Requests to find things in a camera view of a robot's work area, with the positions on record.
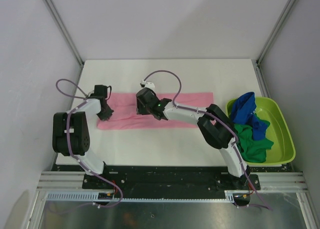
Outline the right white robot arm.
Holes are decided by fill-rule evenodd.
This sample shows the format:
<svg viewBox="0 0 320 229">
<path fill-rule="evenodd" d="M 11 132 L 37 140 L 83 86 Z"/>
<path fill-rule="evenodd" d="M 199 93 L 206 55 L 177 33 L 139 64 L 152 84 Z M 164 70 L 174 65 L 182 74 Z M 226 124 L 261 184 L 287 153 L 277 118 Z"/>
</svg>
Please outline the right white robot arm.
<svg viewBox="0 0 320 229">
<path fill-rule="evenodd" d="M 237 190 L 248 185 L 248 165 L 240 154 L 234 124 L 216 104 L 206 108 L 183 105 L 168 98 L 159 99 L 147 87 L 137 92 L 136 101 L 139 115 L 152 115 L 159 121 L 196 125 L 206 143 L 219 150 L 222 155 L 231 175 L 231 185 Z"/>
</svg>

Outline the pink t shirt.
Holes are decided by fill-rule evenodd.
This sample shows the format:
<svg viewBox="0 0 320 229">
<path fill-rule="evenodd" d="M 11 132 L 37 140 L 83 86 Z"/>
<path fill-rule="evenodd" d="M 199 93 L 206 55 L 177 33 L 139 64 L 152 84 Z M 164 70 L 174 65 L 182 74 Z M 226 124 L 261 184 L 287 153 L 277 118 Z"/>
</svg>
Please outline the pink t shirt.
<svg viewBox="0 0 320 229">
<path fill-rule="evenodd" d="M 175 102 L 178 106 L 193 108 L 195 111 L 176 108 L 169 102 L 164 108 L 164 119 L 151 114 L 137 114 L 135 93 L 114 92 L 107 104 L 113 109 L 109 120 L 97 121 L 97 128 L 103 131 L 133 129 L 197 128 L 198 118 L 209 105 L 214 103 L 212 92 L 180 93 Z"/>
</svg>

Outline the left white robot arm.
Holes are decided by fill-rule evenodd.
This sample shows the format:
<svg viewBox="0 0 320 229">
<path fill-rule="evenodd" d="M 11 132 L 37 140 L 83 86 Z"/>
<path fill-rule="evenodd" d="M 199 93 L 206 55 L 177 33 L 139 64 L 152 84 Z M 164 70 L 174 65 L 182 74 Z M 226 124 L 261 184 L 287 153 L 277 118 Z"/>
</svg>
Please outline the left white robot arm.
<svg viewBox="0 0 320 229">
<path fill-rule="evenodd" d="M 91 140 L 88 120 L 96 117 L 108 121 L 114 110 L 107 100 L 112 92 L 111 86 L 95 85 L 93 92 L 83 98 L 83 102 L 66 112 L 53 116 L 52 148 L 54 152 L 74 159 L 93 177 L 93 183 L 100 189 L 110 185 L 111 177 L 104 173 L 106 164 L 90 149 Z"/>
</svg>

